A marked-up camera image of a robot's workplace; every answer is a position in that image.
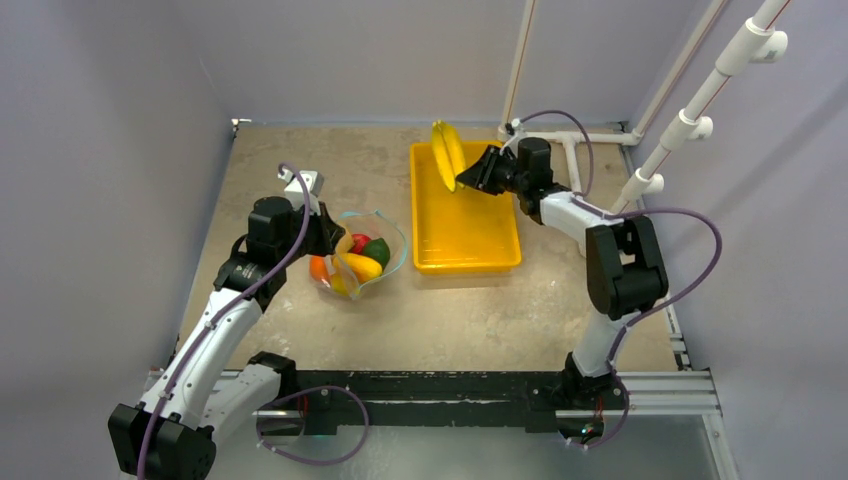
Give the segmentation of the yellow banana bunch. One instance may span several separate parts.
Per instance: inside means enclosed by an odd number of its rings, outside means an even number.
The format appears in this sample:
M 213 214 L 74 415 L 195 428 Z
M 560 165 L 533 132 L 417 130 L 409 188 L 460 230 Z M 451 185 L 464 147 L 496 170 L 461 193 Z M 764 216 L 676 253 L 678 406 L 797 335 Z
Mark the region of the yellow banana bunch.
M 430 146 L 437 170 L 450 193 L 463 188 L 457 177 L 467 168 L 462 142 L 456 128 L 443 120 L 432 124 Z

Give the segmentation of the yellow plastic tray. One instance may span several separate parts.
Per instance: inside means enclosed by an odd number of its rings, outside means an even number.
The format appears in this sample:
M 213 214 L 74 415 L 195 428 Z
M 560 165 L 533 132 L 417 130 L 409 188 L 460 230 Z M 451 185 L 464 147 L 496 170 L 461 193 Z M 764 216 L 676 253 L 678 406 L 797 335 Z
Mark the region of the yellow plastic tray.
M 470 188 L 447 190 L 431 146 L 409 149 L 411 250 L 422 274 L 504 273 L 522 262 L 513 200 Z

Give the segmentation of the orange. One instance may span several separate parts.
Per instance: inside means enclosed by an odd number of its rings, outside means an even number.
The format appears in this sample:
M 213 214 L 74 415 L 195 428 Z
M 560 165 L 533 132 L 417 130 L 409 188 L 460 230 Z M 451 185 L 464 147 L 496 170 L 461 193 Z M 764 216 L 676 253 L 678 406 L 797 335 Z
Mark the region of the orange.
M 324 286 L 331 284 L 331 275 L 329 273 L 326 260 L 322 256 L 311 256 L 309 260 L 309 274 L 313 281 Z

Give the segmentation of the yellow lemon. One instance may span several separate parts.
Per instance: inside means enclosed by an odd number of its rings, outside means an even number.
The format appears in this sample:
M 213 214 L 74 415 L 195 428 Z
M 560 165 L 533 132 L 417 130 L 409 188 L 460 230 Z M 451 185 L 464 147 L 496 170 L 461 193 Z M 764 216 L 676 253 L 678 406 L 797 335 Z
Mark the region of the yellow lemon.
M 346 232 L 345 235 L 337 243 L 335 253 L 349 253 L 354 246 L 355 239 L 353 238 L 353 235 L 349 232 Z

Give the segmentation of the red apple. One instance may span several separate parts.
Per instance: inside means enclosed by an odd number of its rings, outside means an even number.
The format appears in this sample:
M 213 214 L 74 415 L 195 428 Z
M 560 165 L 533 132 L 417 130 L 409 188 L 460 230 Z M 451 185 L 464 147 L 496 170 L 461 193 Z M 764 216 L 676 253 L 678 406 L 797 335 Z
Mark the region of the red apple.
M 351 239 L 352 245 L 348 252 L 353 254 L 361 254 L 366 245 L 371 241 L 371 238 L 368 235 L 360 233 L 352 234 Z

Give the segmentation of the yellow round fruit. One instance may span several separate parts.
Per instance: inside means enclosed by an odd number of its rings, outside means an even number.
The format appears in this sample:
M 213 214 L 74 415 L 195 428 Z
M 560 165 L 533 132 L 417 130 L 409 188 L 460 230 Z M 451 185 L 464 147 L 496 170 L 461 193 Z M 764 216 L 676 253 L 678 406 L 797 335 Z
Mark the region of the yellow round fruit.
M 345 282 L 345 277 L 339 273 L 334 273 L 330 276 L 330 286 L 332 290 L 342 296 L 349 297 L 350 292 Z

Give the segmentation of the clear zip top bag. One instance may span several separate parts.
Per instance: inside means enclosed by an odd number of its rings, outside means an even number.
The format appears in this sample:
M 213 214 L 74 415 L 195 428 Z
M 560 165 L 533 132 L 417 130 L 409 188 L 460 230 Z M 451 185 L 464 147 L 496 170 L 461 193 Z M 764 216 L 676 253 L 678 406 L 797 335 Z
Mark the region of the clear zip top bag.
M 338 224 L 345 235 L 332 254 L 309 258 L 309 276 L 316 287 L 356 300 L 399 270 L 408 255 L 407 238 L 378 210 L 345 212 Z

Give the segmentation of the green avocado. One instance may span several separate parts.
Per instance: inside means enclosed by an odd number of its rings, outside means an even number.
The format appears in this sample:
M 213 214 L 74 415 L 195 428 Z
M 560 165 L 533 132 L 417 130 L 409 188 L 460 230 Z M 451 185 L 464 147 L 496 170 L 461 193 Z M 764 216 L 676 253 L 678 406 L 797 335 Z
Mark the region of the green avocado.
M 371 239 L 361 254 L 376 261 L 383 270 L 386 269 L 391 259 L 390 247 L 382 237 Z

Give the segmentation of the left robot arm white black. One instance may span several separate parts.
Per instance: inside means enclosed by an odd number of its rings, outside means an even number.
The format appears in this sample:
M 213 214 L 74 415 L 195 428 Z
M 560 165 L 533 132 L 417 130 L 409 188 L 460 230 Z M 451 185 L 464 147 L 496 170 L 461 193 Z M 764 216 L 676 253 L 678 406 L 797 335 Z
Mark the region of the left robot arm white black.
M 120 470 L 139 479 L 204 479 L 217 446 L 254 410 L 284 409 L 300 393 L 293 360 L 254 355 L 234 384 L 217 390 L 234 350 L 286 282 L 286 267 L 334 252 L 345 230 L 317 200 L 254 203 L 194 330 L 162 376 L 133 406 L 119 404 L 108 431 Z

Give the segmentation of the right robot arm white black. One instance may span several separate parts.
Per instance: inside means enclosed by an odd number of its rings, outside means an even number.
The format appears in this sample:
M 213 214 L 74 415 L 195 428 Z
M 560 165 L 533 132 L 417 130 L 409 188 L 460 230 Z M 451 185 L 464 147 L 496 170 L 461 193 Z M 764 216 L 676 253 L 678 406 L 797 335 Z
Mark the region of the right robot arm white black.
M 588 405 L 612 382 L 627 322 L 668 292 L 652 221 L 645 215 L 615 216 L 583 202 L 555 181 L 550 144 L 537 137 L 520 140 L 515 149 L 487 147 L 457 180 L 489 195 L 514 194 L 526 216 L 584 246 L 593 311 L 582 339 L 567 356 L 561 392 L 573 406 Z

